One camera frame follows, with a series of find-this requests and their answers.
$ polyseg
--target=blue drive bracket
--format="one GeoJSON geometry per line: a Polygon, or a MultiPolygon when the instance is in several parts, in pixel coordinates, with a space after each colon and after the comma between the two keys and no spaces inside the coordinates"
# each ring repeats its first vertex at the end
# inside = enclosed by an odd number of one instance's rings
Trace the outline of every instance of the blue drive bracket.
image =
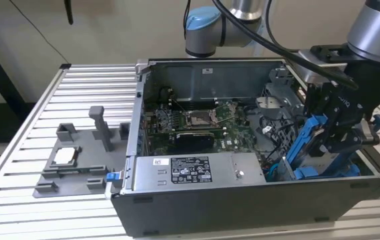
{"type": "Polygon", "coordinates": [[[317,126],[321,126],[326,123],[327,118],[325,116],[311,116],[302,127],[302,130],[299,132],[299,135],[297,136],[297,139],[294,141],[294,143],[290,146],[290,150],[286,154],[286,160],[289,162],[289,164],[293,162],[293,160],[295,159],[303,145],[310,141],[311,139],[311,131],[313,128],[317,126]]]}
{"type": "MultiPolygon", "coordinates": [[[[380,114],[373,115],[373,130],[377,132],[380,130],[380,114]]],[[[351,164],[349,169],[342,169],[346,165],[347,159],[356,155],[356,152],[343,152],[339,153],[330,165],[325,169],[321,176],[333,176],[333,177],[354,177],[358,176],[360,170],[358,167],[351,164]]]]}

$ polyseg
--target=white wall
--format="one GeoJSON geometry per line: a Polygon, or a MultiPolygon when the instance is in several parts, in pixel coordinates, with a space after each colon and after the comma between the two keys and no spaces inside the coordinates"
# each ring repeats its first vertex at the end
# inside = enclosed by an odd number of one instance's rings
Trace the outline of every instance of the white wall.
{"type": "MultiPolygon", "coordinates": [[[[343,42],[362,0],[274,1],[273,31],[282,45],[301,48],[343,42]]],[[[66,23],[62,0],[13,2],[73,64],[186,57],[184,0],[73,0],[73,25],[66,23]]],[[[203,5],[211,5],[210,0],[192,0],[192,8],[203,5]]],[[[222,47],[215,56],[250,57],[251,52],[251,48],[222,47]]],[[[62,63],[8,0],[0,0],[0,63],[28,101],[37,100],[62,63]]]]}

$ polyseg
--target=gray plastic base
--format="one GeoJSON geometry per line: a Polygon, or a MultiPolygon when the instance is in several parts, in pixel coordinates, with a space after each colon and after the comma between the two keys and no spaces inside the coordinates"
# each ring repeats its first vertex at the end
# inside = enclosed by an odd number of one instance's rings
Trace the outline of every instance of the gray plastic base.
{"type": "Polygon", "coordinates": [[[86,185],[86,180],[97,178],[104,179],[105,177],[105,173],[100,170],[95,170],[97,169],[95,167],[104,165],[108,172],[120,171],[124,168],[127,141],[120,140],[119,129],[111,129],[112,151],[105,152],[101,140],[95,140],[93,138],[93,131],[96,130],[78,130],[76,133],[70,133],[73,142],[56,141],[41,174],[45,175],[49,170],[57,169],[58,177],[40,177],[37,186],[41,184],[41,190],[33,191],[32,196],[34,198],[104,193],[104,183],[100,182],[99,184],[93,184],[90,180],[89,184],[86,185]],[[74,167],[50,167],[57,149],[73,146],[80,147],[74,167]],[[70,172],[60,172],[62,169],[70,170],[70,172]],[[42,186],[42,184],[50,181],[56,187],[52,186],[49,190],[48,186],[42,186]]]}

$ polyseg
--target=blue latch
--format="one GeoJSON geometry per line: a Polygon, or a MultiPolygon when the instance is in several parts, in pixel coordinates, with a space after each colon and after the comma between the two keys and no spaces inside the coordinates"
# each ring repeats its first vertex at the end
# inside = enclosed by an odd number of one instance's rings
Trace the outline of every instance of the blue latch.
{"type": "Polygon", "coordinates": [[[105,181],[107,182],[113,182],[120,180],[120,172],[109,172],[107,173],[105,176],[105,181]]]}
{"type": "Polygon", "coordinates": [[[306,179],[309,177],[317,177],[318,173],[311,166],[306,166],[306,167],[298,167],[294,170],[294,175],[295,175],[295,178],[298,180],[301,180],[301,179],[306,179]]]}

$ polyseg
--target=robotic arm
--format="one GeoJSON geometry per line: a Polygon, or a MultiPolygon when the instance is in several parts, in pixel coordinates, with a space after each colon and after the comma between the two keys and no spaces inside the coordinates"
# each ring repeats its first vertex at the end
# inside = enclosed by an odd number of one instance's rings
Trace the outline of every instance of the robotic arm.
{"type": "Polygon", "coordinates": [[[307,144],[297,147],[298,136],[286,155],[287,162],[297,168],[306,156],[321,157],[327,151],[338,154],[321,175],[329,175],[338,168],[349,154],[362,145],[376,145],[380,138],[372,121],[373,110],[380,105],[380,0],[368,0],[342,45],[313,46],[310,53],[321,61],[346,63],[343,74],[358,85],[350,90],[331,82],[309,85],[305,115],[326,118],[311,128],[307,144]]]}
{"type": "Polygon", "coordinates": [[[366,0],[345,44],[310,48],[309,53],[317,62],[346,64],[343,71],[334,72],[254,33],[260,19],[260,1],[234,1],[231,10],[219,0],[212,0],[212,3],[216,9],[210,8],[202,15],[194,12],[195,15],[188,17],[186,51],[190,55],[207,57],[215,47],[243,46],[254,40],[293,64],[325,77],[321,84],[313,82],[307,85],[307,121],[286,154],[286,161],[297,171],[305,168],[306,159],[333,155],[335,157],[327,158],[326,168],[311,175],[330,176],[356,150],[380,143],[374,126],[380,117],[374,116],[372,121],[373,110],[380,105],[380,0],[366,0]]]}

